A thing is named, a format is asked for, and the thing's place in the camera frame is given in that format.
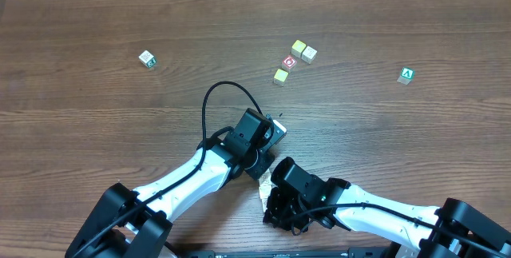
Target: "black bracket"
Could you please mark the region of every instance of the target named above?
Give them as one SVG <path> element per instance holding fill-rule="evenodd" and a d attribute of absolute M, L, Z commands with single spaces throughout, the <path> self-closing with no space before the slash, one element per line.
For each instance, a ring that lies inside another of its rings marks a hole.
<path fill-rule="evenodd" d="M 74 256 L 83 244 L 109 226 L 120 213 L 135 207 L 136 198 L 137 194 L 121 183 L 107 189 L 68 247 L 65 257 Z M 146 207 L 118 226 L 124 226 L 127 222 L 137 225 L 140 229 L 131 244 L 126 242 L 125 236 L 119 231 L 109 230 L 100 240 L 86 248 L 79 257 L 157 258 L 172 227 L 166 214 L 154 213 Z"/>
<path fill-rule="evenodd" d="M 313 220 L 325 228 L 331 229 L 337 225 L 350 230 L 334 218 L 335 209 L 303 215 L 297 220 L 289 221 L 290 217 L 308 209 L 337 203 L 344 189 L 350 187 L 349 182 L 336 178 L 325 182 L 316 175 L 307 173 L 290 157 L 286 157 L 275 167 L 271 182 L 277 187 L 271 190 L 268 197 L 264 223 L 272 223 L 273 227 L 288 231 L 298 228 L 301 229 L 300 232 L 306 232 Z"/>
<path fill-rule="evenodd" d="M 479 244 L 497 252 L 511 246 L 511 232 L 463 201 L 447 198 L 444 206 L 435 214 L 438 216 L 437 226 L 449 232 L 470 237 Z M 421 251 L 418 258 L 493 257 L 487 252 L 464 244 L 460 244 L 458 254 L 455 254 L 449 250 L 452 243 L 452 237 L 432 231 L 428 240 L 421 240 L 419 244 Z"/>
<path fill-rule="evenodd" d="M 229 180 L 237 178 L 243 170 L 252 179 L 258 180 L 275 160 L 268 150 L 285 134 L 271 117 L 247 109 L 234 130 L 220 144 L 233 156 L 226 162 L 232 170 Z"/>

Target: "toy block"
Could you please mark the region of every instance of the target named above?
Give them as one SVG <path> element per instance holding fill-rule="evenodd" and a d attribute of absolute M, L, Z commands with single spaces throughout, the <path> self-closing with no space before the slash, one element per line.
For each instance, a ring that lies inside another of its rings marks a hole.
<path fill-rule="evenodd" d="M 297 40 L 295 44 L 291 47 L 291 54 L 296 56 L 297 58 L 300 58 L 302 56 L 303 50 L 305 50 L 305 43 Z"/>
<path fill-rule="evenodd" d="M 273 184 L 271 183 L 271 172 L 270 169 L 267 169 L 259 179 L 259 197 L 261 198 L 261 202 L 263 202 L 263 213 L 266 212 L 268 197 L 270 196 L 272 189 Z"/>
<path fill-rule="evenodd" d="M 287 55 L 282 61 L 282 69 L 290 73 L 296 66 L 297 61 L 291 56 Z"/>
<path fill-rule="evenodd" d="M 398 78 L 398 82 L 408 85 L 410 82 L 412 82 L 412 79 L 414 79 L 415 71 L 413 69 L 408 69 L 406 67 L 403 67 L 401 70 L 401 75 Z"/>
<path fill-rule="evenodd" d="M 147 66 L 147 68 L 151 68 L 156 64 L 156 58 L 147 50 L 144 51 L 138 58 L 142 63 L 144 63 L 145 66 Z"/>
<path fill-rule="evenodd" d="M 277 73 L 275 73 L 275 76 L 273 77 L 273 82 L 277 85 L 284 86 L 284 83 L 286 82 L 286 78 L 289 73 L 278 69 Z"/>
<path fill-rule="evenodd" d="M 317 50 L 308 46 L 302 53 L 302 60 L 308 64 L 311 64 L 314 58 L 316 58 Z"/>

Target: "block with red symbol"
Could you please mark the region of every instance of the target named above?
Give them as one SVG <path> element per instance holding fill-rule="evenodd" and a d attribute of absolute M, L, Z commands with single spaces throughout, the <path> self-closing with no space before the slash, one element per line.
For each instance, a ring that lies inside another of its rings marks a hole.
<path fill-rule="evenodd" d="M 282 69 L 290 73 L 296 66 L 296 60 L 291 56 L 287 55 L 282 61 Z"/>

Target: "wooden table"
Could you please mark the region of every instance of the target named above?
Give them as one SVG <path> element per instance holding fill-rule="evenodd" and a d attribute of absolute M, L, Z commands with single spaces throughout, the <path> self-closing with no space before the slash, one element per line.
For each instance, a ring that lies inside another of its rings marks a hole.
<path fill-rule="evenodd" d="M 277 161 L 409 204 L 458 198 L 511 229 L 511 0 L 7 0 L 0 27 L 1 257 L 62 256 L 110 185 L 184 163 L 221 80 L 282 113 Z M 319 53 L 281 88 L 272 77 L 296 39 Z M 396 82 L 404 66 L 416 70 L 409 85 Z M 248 106 L 217 89 L 208 134 Z M 262 218 L 243 175 L 168 240 L 216 251 L 388 244 L 318 225 L 293 237 Z"/>

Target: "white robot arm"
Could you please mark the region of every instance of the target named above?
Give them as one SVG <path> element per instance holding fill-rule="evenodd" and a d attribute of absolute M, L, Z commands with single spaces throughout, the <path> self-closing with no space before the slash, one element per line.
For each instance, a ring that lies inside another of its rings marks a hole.
<path fill-rule="evenodd" d="M 259 179 L 275 159 L 268 150 L 286 133 L 286 128 L 278 121 L 247 109 L 235 128 L 226 127 L 214 133 L 199 144 L 189 161 L 158 181 L 133 191 L 120 183 L 110 187 L 97 202 L 65 257 L 158 257 L 172 222 L 179 215 L 243 171 Z M 122 233 L 112 230 L 115 225 L 133 231 L 136 234 L 133 241 L 127 241 Z"/>
<path fill-rule="evenodd" d="M 465 202 L 447 199 L 442 208 L 414 206 L 375 196 L 337 178 L 323 181 L 290 157 L 271 175 L 264 222 L 299 235 L 312 222 L 364 231 L 393 241 L 387 257 L 506 257 L 511 233 Z M 472 232 L 478 243 L 469 239 Z"/>

